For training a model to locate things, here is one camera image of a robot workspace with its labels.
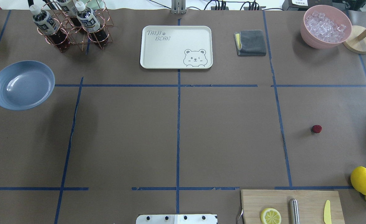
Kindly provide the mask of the red strawberry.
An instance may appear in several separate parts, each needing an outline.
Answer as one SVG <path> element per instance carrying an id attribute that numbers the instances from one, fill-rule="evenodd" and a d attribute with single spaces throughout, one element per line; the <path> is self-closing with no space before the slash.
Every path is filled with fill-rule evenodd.
<path id="1" fill-rule="evenodd" d="M 321 125 L 314 125 L 311 127 L 311 132 L 312 133 L 321 133 L 322 131 L 322 126 Z"/>

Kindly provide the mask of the lemon half slice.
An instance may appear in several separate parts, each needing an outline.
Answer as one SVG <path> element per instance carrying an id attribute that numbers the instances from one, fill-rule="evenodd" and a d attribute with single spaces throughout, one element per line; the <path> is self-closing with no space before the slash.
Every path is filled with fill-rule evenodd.
<path id="1" fill-rule="evenodd" d="M 260 214 L 260 220 L 263 224 L 281 224 L 282 217 L 278 210 L 265 208 Z"/>

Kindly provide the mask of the blue plastic plate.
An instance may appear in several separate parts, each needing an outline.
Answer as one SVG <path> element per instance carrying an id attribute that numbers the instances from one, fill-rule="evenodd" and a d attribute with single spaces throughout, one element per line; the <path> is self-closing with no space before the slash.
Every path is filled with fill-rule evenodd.
<path id="1" fill-rule="evenodd" d="M 38 61 L 21 61 L 0 71 L 0 106 L 15 111 L 34 108 L 51 95 L 55 76 Z"/>

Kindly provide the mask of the wooden cup tree stand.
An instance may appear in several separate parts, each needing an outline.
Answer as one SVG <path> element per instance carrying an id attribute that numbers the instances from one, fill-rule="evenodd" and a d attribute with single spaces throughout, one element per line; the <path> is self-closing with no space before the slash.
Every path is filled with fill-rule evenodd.
<path id="1" fill-rule="evenodd" d="M 350 36 L 343 42 L 344 46 L 357 54 L 366 54 L 366 28 L 352 26 Z"/>

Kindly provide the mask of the cream bear tray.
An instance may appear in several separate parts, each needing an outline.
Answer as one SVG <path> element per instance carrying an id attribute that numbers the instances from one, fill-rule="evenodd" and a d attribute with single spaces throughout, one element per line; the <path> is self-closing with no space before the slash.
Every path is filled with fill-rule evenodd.
<path id="1" fill-rule="evenodd" d="M 207 26 L 146 26 L 140 65 L 145 69 L 209 69 L 212 32 Z"/>

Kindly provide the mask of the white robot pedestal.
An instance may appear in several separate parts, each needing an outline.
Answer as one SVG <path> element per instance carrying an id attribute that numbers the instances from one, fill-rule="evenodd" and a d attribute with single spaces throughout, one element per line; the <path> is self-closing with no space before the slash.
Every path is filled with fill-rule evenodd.
<path id="1" fill-rule="evenodd" d="M 136 224 L 217 224 L 215 214 L 146 214 L 139 215 Z"/>

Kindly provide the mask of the grey folded cloth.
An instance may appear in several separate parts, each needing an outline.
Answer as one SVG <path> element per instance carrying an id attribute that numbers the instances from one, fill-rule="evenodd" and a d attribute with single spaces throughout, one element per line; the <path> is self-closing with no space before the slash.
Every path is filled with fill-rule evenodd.
<path id="1" fill-rule="evenodd" d="M 241 30 L 234 33 L 238 56 L 265 56 L 266 46 L 262 30 Z"/>

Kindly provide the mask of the dark tea bottle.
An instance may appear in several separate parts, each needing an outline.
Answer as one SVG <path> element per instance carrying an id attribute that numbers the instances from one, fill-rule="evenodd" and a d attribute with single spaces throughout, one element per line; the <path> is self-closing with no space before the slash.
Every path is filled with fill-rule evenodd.
<path id="1" fill-rule="evenodd" d="M 109 38 L 93 9 L 87 7 L 82 1 L 77 1 L 75 7 L 77 9 L 76 17 L 82 24 L 82 27 L 89 33 L 91 41 L 97 47 L 103 49 Z"/>
<path id="2" fill-rule="evenodd" d="M 75 27 L 82 27 L 79 19 L 77 18 L 77 8 L 75 7 L 74 0 L 57 0 L 57 3 L 61 7 L 62 11 L 68 16 L 69 20 Z"/>
<path id="3" fill-rule="evenodd" d="M 29 10 L 32 13 L 32 20 L 37 25 L 40 33 L 45 36 L 49 43 L 61 52 L 65 52 L 70 47 L 70 41 L 67 35 L 60 29 L 59 23 L 53 19 L 48 11 L 43 10 L 38 5 L 30 5 Z"/>

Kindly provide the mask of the wooden cutting board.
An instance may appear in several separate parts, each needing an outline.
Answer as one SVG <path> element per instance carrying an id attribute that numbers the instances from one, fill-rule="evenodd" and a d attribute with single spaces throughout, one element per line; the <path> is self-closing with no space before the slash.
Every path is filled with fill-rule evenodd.
<path id="1" fill-rule="evenodd" d="M 331 190 L 241 190 L 241 205 L 245 224 L 261 224 L 261 212 L 274 208 L 280 214 L 282 224 L 292 223 L 292 202 L 297 201 L 300 224 L 324 224 L 324 206 L 331 206 L 331 222 L 344 224 L 339 193 Z"/>

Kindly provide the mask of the pink bowl of ice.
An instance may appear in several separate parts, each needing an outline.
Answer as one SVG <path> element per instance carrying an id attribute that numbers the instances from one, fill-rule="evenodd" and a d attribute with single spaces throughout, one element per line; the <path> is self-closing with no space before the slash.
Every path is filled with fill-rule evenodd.
<path id="1" fill-rule="evenodd" d="M 315 49 L 333 48 L 351 35 L 351 21 L 341 10 L 328 6 L 310 7 L 301 23 L 301 37 Z"/>

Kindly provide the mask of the steel handled knife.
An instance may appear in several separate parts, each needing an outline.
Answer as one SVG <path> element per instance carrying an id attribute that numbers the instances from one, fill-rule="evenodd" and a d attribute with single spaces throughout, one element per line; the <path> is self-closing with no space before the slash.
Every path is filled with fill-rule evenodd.
<path id="1" fill-rule="evenodd" d="M 295 198 L 289 200 L 291 224 L 300 224 L 298 201 Z"/>

